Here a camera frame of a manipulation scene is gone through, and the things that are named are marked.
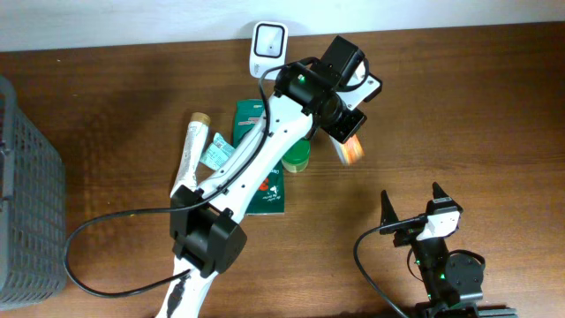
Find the orange tissue pack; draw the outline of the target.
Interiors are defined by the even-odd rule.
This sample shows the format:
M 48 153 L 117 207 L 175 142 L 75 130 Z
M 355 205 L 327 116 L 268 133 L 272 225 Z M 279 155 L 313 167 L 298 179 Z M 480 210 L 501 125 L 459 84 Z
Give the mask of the orange tissue pack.
M 351 136 L 344 143 L 340 143 L 333 137 L 330 137 L 330 141 L 343 165 L 352 165 L 365 155 L 357 135 Z

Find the green 3M gloves packet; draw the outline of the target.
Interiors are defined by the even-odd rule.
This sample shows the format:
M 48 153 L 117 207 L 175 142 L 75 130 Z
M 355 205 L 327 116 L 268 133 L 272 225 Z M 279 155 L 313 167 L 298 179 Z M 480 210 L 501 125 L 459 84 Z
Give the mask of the green 3M gloves packet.
M 237 102 L 232 133 L 232 146 L 237 148 L 242 139 L 255 126 L 264 111 L 260 100 Z M 283 214 L 285 208 L 285 188 L 283 165 L 278 162 L 261 183 L 252 197 L 245 213 L 247 215 Z

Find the green lid small jar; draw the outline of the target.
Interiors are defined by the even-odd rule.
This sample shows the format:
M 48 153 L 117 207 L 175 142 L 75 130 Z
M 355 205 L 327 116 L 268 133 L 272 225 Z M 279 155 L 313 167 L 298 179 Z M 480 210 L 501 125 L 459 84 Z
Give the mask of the green lid small jar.
M 299 173 L 305 170 L 309 163 L 310 152 L 310 141 L 300 139 L 283 155 L 283 168 L 290 173 Z

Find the teal tissue packet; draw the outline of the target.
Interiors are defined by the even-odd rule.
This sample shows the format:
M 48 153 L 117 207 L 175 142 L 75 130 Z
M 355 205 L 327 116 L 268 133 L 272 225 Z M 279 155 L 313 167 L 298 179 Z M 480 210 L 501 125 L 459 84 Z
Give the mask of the teal tissue packet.
M 200 162 L 211 170 L 218 170 L 230 159 L 234 151 L 229 142 L 217 132 L 207 150 L 201 155 Z

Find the white cream tube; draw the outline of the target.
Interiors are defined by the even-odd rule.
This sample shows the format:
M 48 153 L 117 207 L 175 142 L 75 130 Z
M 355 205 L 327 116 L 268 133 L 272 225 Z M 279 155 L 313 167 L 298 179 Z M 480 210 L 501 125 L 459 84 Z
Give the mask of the white cream tube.
M 207 114 L 202 112 L 194 112 L 191 114 L 177 176 L 170 196 L 173 196 L 181 186 L 185 186 L 189 190 L 196 189 L 198 185 L 196 170 L 200 162 L 203 148 L 207 142 L 210 123 L 211 118 Z

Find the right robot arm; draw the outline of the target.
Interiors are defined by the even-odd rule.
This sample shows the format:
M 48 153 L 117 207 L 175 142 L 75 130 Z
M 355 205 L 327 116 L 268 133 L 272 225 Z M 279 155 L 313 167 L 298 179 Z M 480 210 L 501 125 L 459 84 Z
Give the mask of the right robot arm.
M 399 220 L 388 194 L 381 198 L 381 235 L 392 234 L 396 247 L 409 246 L 415 256 L 428 301 L 418 303 L 418 317 L 516 317 L 509 307 L 479 307 L 486 260 L 468 250 L 450 251 L 445 239 L 458 230 L 463 208 L 438 183 L 426 211 L 411 219 Z

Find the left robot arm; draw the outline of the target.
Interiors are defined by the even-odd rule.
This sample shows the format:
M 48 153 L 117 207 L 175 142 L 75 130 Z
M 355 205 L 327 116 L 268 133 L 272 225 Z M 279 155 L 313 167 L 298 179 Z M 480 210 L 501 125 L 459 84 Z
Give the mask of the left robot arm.
M 179 185 L 171 195 L 175 275 L 161 317 L 197 314 L 216 275 L 239 256 L 246 242 L 240 227 L 247 206 L 270 171 L 299 140 L 318 129 L 346 143 L 366 117 L 341 95 L 359 89 L 350 79 L 367 66 L 363 51 L 336 36 L 322 58 L 278 67 L 265 112 L 233 156 L 196 189 Z

